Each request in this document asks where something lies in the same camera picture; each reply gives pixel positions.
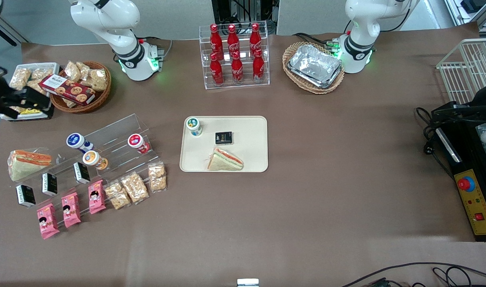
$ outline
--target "control panel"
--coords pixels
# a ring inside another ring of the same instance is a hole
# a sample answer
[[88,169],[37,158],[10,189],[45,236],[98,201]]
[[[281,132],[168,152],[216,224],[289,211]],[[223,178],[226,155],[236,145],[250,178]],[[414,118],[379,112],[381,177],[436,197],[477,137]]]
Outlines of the control panel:
[[486,201],[473,169],[454,175],[466,214],[475,235],[486,235]]

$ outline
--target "white wire rack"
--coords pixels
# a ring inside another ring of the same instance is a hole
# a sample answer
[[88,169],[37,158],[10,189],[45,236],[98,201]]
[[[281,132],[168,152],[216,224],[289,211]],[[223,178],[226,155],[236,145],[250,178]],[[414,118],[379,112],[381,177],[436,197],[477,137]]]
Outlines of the white wire rack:
[[486,38],[462,40],[437,65],[450,100],[470,102],[486,86]]

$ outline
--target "biscuit box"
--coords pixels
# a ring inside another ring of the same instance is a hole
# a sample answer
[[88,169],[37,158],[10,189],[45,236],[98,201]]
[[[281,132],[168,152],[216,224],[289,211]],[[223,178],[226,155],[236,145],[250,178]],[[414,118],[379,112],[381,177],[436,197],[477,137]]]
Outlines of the biscuit box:
[[45,91],[71,100],[81,106],[87,106],[95,98],[95,91],[90,87],[75,83],[59,75],[46,76],[39,83],[39,86]]

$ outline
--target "table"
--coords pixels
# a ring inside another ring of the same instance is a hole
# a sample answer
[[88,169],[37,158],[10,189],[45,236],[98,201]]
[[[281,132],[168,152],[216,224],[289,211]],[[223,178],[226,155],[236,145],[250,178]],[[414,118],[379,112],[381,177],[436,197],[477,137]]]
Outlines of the table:
[[[90,114],[1,122],[0,286],[212,287],[255,277],[264,287],[337,287],[411,261],[486,272],[486,243],[473,241],[452,180],[423,154],[423,123],[414,117],[417,106],[447,101],[434,66],[476,37],[474,24],[382,33],[365,70],[325,96],[299,89],[283,72],[281,55],[298,41],[292,36],[270,37],[270,86],[210,91],[196,41],[175,41],[163,72],[144,82],[127,78],[105,44],[24,44],[24,62],[99,61],[114,85]],[[169,190],[42,240],[36,214],[18,206],[9,188],[9,152],[58,147],[73,131],[87,134],[132,113],[158,139]],[[191,115],[265,116],[268,170],[182,172],[182,124]],[[426,266],[383,276],[436,282]]]

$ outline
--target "sandwich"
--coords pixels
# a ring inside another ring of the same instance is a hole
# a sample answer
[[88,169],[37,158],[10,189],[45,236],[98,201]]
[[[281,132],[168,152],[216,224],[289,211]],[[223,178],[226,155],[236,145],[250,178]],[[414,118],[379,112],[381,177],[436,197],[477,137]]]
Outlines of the sandwich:
[[215,148],[208,165],[209,171],[240,171],[243,168],[243,162],[236,156]]
[[45,167],[50,166],[52,157],[47,154],[31,153],[22,150],[12,151],[8,167],[12,181],[19,181]]

